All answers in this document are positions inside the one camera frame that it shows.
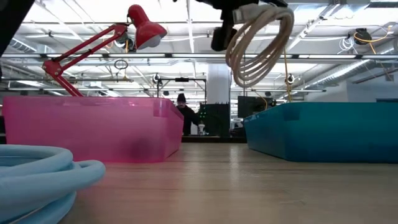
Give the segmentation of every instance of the table surface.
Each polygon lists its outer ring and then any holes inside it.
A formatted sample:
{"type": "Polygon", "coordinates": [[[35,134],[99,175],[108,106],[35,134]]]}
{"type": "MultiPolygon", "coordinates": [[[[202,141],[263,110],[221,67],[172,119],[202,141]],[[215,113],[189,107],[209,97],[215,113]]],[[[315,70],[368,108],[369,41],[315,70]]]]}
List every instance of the table surface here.
{"type": "Polygon", "coordinates": [[[183,144],[167,162],[107,164],[61,223],[398,223],[398,166],[295,163],[245,144],[183,144]]]}

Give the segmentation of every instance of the person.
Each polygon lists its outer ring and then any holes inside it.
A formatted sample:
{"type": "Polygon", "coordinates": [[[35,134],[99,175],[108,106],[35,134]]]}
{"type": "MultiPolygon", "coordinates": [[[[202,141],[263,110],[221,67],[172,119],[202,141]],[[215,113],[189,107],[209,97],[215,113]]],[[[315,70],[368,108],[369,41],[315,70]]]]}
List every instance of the person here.
{"type": "Polygon", "coordinates": [[[200,119],[195,112],[187,106],[187,100],[183,93],[178,94],[177,98],[177,108],[184,116],[184,126],[182,129],[184,136],[189,136],[191,134],[191,124],[199,125],[200,119]]]}

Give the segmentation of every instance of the ceiling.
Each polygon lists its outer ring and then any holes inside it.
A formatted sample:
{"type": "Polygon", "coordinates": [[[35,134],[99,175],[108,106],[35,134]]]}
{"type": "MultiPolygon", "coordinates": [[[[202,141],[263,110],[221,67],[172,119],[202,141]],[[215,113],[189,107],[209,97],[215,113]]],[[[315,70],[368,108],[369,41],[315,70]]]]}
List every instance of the ceiling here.
{"type": "MultiPolygon", "coordinates": [[[[328,1],[287,1],[289,7],[294,10],[295,24],[292,36],[288,43],[288,54],[368,54],[371,50],[369,45],[353,45],[349,50],[343,50],[342,41],[353,33],[356,28],[367,28],[373,39],[388,36],[382,41],[374,43],[377,48],[385,42],[392,40],[398,31],[395,22],[398,17],[398,8],[367,7],[368,1],[358,1],[355,5],[347,5],[336,14],[327,17],[317,23],[311,24],[319,18],[322,11],[328,6],[328,1]],[[301,34],[298,42],[294,42],[296,36],[301,34]]],[[[17,41],[33,47],[36,54],[55,53],[61,54],[72,49],[84,40],[106,29],[116,22],[125,22],[127,9],[132,4],[128,0],[43,0],[37,1],[29,11],[21,27],[14,37],[17,41]]],[[[149,19],[158,22],[167,29],[167,36],[156,48],[147,48],[139,53],[186,53],[186,54],[219,54],[210,48],[212,31],[215,27],[221,26],[221,11],[211,6],[194,0],[135,0],[134,4],[141,5],[149,19]]],[[[257,36],[250,43],[247,53],[258,54],[261,52],[278,33],[278,22],[274,22],[257,33],[257,36]]],[[[135,29],[131,26],[128,35],[134,37],[135,29]]],[[[104,41],[97,40],[91,44],[96,46],[104,41]]],[[[24,49],[8,47],[6,54],[22,53],[24,49]]],[[[124,53],[125,50],[111,44],[100,49],[98,53],[124,53]]],[[[29,71],[44,76],[41,69],[42,60],[32,58],[10,58],[3,59],[12,62],[29,71]]],[[[211,58],[178,59],[178,58],[127,58],[130,65],[126,70],[119,71],[114,67],[117,58],[88,58],[67,70],[65,76],[75,75],[83,78],[113,78],[114,80],[96,82],[101,88],[151,88],[152,77],[159,74],[163,78],[190,77],[206,78],[209,63],[223,63],[222,60],[211,58]],[[123,77],[127,76],[130,81],[124,82],[123,77]]],[[[297,80],[305,82],[344,62],[326,62],[324,60],[301,60],[288,63],[289,73],[299,77],[297,80]]],[[[278,63],[271,73],[256,88],[283,89],[285,78],[285,67],[278,63]]],[[[168,87],[172,88],[198,88],[193,82],[175,83],[170,82],[168,87]]],[[[177,91],[170,94],[169,98],[176,98],[177,91]]],[[[147,96],[154,92],[121,91],[117,95],[124,96],[147,96]]],[[[203,91],[187,93],[191,99],[204,99],[203,91]]],[[[242,93],[236,92],[231,95],[236,99],[242,93]]]]}

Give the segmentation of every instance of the white coiled cable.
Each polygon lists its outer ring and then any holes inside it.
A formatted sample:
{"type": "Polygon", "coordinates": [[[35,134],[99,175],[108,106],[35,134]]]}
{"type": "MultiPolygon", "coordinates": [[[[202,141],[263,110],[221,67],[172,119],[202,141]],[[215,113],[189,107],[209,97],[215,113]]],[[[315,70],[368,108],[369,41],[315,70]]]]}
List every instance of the white coiled cable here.
{"type": "Polygon", "coordinates": [[[242,88],[249,88],[268,75],[280,59],[292,33],[294,13],[289,8],[249,4],[234,11],[234,20],[235,24],[244,22],[244,25],[228,45],[226,63],[232,69],[235,83],[242,88]],[[242,61],[255,34],[276,20],[280,20],[280,26],[275,39],[254,58],[242,61]]]}

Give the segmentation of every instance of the lamp arm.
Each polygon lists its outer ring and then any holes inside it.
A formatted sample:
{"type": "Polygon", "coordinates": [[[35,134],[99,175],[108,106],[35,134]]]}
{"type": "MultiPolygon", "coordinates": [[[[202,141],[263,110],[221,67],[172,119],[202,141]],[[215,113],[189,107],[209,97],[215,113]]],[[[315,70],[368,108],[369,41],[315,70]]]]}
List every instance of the lamp arm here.
{"type": "Polygon", "coordinates": [[[42,68],[47,72],[55,81],[57,81],[71,96],[83,96],[71,83],[69,83],[65,78],[62,77],[62,73],[74,66],[76,63],[80,62],[84,58],[87,58],[89,55],[95,53],[97,50],[103,48],[105,45],[108,45],[112,41],[120,38],[125,32],[127,32],[127,28],[129,27],[130,24],[125,24],[125,23],[120,23],[120,24],[113,24],[104,31],[100,32],[99,34],[94,35],[92,38],[84,41],[83,43],[77,45],[76,47],[70,49],[68,52],[62,54],[59,57],[52,58],[50,60],[46,60],[43,63],[42,68]],[[110,33],[111,31],[114,30],[114,35],[104,42],[100,43],[96,47],[92,49],[88,49],[85,53],[82,53],[80,56],[74,58],[72,61],[61,65],[60,62],[71,56],[72,54],[75,54],[82,48],[86,47],[87,45],[93,43],[94,41],[100,39],[102,36],[110,33]]]}

